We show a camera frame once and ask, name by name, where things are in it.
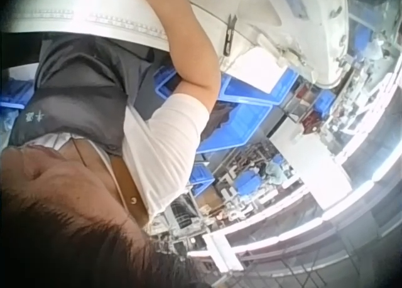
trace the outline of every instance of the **dark gray vest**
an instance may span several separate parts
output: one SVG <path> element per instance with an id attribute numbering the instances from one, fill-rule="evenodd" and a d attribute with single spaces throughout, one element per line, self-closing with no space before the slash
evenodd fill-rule
<path id="1" fill-rule="evenodd" d="M 9 145 L 69 132 L 121 155 L 128 95 L 135 99 L 149 66 L 112 40 L 56 36 L 41 55 L 35 93 L 16 119 Z"/>

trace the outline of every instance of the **woman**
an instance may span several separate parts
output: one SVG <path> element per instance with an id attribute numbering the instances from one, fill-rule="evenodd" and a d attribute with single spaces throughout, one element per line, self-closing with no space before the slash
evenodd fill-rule
<path id="1" fill-rule="evenodd" d="M 147 122 L 126 105 L 148 67 L 129 49 L 62 35 L 43 51 L 36 92 L 1 156 L 7 283 L 197 286 L 192 265 L 155 252 L 141 228 L 185 191 L 219 63 L 187 0 L 147 2 L 183 78 Z"/>

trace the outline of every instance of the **dark hair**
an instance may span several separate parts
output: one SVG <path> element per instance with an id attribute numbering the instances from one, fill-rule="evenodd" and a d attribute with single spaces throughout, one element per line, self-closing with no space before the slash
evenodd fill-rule
<path id="1" fill-rule="evenodd" d="M 136 250 L 119 226 L 76 227 L 73 217 L 40 203 L 10 209 L 10 200 L 3 191 L 1 278 L 8 285 L 179 288 L 199 281 L 191 261 L 159 253 L 151 242 Z"/>

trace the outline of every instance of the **white shirt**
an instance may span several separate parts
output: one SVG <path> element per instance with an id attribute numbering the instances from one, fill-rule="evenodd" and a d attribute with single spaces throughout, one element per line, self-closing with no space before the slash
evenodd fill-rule
<path id="1" fill-rule="evenodd" d="M 195 151 L 208 120 L 207 108 L 196 98 L 182 93 L 170 96 L 148 121 L 144 121 L 133 107 L 126 107 L 122 158 L 148 209 L 150 220 L 187 192 Z M 68 132 L 47 134 L 28 144 L 59 150 L 71 138 L 82 137 Z M 89 142 L 118 186 L 108 155 Z"/>

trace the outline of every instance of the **white fabric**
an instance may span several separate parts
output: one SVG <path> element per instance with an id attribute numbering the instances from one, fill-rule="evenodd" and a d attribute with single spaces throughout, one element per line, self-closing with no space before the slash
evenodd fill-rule
<path id="1" fill-rule="evenodd" d="M 126 107 L 122 156 L 151 219 L 186 192 L 195 151 L 208 120 L 205 106 L 182 93 L 169 97 L 147 122 L 134 108 Z M 29 144 L 59 150 L 71 138 L 82 137 L 69 133 L 47 134 Z M 107 154 L 91 144 L 117 184 Z"/>

